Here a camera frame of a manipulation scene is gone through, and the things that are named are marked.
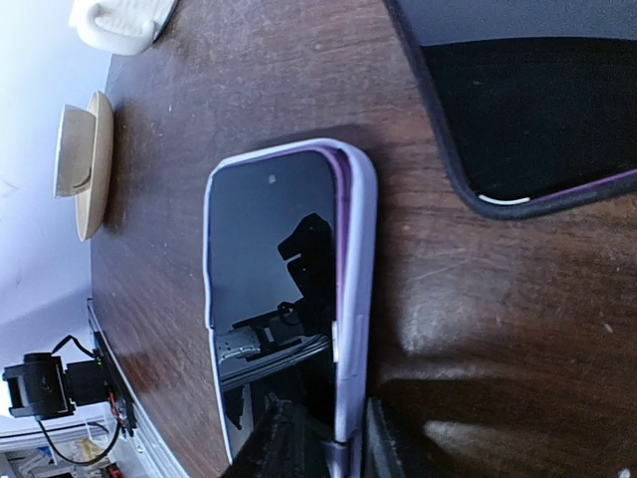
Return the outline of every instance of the wooden table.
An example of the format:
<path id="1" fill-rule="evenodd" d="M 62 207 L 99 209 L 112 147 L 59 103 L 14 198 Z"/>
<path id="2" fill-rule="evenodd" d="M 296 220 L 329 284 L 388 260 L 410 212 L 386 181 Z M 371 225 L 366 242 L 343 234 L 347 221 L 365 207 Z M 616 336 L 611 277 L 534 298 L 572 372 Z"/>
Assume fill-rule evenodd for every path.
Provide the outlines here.
<path id="1" fill-rule="evenodd" d="M 323 134 L 365 149 L 380 182 L 369 390 L 440 468 L 637 466 L 635 196 L 525 222 L 471 212 L 380 0 L 182 0 L 150 51 L 113 58 L 107 95 L 96 309 L 193 477 L 227 464 L 203 319 L 206 178 L 230 154 Z"/>

